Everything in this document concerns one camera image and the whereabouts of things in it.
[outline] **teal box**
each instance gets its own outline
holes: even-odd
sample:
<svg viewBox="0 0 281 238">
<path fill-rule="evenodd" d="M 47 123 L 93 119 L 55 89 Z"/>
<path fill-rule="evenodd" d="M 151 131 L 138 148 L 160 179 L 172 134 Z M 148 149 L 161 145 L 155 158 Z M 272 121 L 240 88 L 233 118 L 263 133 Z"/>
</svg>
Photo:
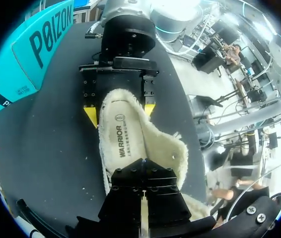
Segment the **teal box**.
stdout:
<svg viewBox="0 0 281 238">
<path fill-rule="evenodd" d="M 49 62 L 73 24 L 74 0 L 23 22 L 0 50 L 0 110 L 40 90 Z"/>
</svg>

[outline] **black work surface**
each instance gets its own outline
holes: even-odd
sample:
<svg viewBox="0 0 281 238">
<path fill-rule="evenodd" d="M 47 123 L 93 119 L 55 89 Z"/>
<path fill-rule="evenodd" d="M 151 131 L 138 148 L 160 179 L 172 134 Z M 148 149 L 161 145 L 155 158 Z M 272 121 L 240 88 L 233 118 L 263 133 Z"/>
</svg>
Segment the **black work surface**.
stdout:
<svg viewBox="0 0 281 238">
<path fill-rule="evenodd" d="M 38 93 L 0 111 L 0 181 L 12 212 L 18 214 L 15 204 L 23 198 L 62 233 L 65 225 L 76 224 L 76 216 L 98 220 L 105 198 L 98 133 L 83 111 L 78 71 L 100 50 L 101 40 L 84 38 L 91 24 L 75 24 L 68 31 Z M 182 85 L 161 45 L 145 57 L 160 70 L 151 121 L 161 131 L 182 135 L 189 149 L 182 192 L 205 202 L 204 163 Z M 98 86 L 103 93 L 125 88 L 141 95 L 137 72 L 100 75 Z"/>
</svg>

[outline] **insole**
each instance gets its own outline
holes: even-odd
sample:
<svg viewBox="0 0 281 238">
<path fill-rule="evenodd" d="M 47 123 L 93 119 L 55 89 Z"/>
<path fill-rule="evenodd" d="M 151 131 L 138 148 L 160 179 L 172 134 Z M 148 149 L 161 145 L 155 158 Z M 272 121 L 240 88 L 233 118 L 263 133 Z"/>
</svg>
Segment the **insole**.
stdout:
<svg viewBox="0 0 281 238">
<path fill-rule="evenodd" d="M 109 137 L 112 151 L 111 168 L 123 168 L 146 156 L 139 116 L 126 101 L 115 101 L 108 114 Z"/>
</svg>

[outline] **metal pipe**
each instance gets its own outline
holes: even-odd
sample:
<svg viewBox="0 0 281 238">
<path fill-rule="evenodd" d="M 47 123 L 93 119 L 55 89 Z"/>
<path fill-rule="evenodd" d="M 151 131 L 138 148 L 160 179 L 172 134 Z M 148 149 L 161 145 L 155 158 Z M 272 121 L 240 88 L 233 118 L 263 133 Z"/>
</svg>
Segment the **metal pipe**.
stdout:
<svg viewBox="0 0 281 238">
<path fill-rule="evenodd" d="M 247 125 L 252 125 L 260 121 L 267 120 L 281 114 L 281 101 L 268 105 L 267 107 L 260 109 L 256 112 L 248 115 L 233 119 L 228 122 L 224 122 L 215 126 L 212 126 L 212 131 L 215 135 L 234 131 L 238 128 L 242 128 Z"/>
</svg>

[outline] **person's hand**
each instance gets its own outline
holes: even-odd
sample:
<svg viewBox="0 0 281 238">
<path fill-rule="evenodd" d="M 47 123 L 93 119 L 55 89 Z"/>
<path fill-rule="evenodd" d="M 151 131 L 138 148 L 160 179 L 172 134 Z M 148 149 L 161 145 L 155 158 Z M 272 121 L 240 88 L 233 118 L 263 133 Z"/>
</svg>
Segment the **person's hand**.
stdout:
<svg viewBox="0 0 281 238">
<path fill-rule="evenodd" d="M 238 179 L 238 180 L 236 181 L 236 183 L 239 184 L 239 185 L 243 185 L 243 182 L 244 182 L 244 181 L 242 181 L 242 180 L 240 180 L 240 179 Z"/>
</svg>

